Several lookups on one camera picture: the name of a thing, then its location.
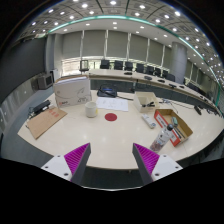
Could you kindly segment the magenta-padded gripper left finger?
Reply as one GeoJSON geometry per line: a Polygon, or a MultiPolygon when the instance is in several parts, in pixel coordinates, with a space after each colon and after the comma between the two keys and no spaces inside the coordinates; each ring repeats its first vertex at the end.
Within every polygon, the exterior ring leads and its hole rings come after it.
{"type": "Polygon", "coordinates": [[[42,169],[80,185],[90,154],[91,145],[87,143],[65,155],[52,157],[42,166],[42,169]]]}

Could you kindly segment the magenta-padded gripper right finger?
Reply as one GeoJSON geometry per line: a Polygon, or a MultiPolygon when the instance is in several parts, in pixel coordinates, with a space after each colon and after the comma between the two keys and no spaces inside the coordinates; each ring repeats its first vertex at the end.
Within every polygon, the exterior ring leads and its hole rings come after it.
{"type": "Polygon", "coordinates": [[[182,167],[167,154],[158,155],[137,143],[133,144],[132,153],[135,157],[144,185],[182,169],[182,167]]]}

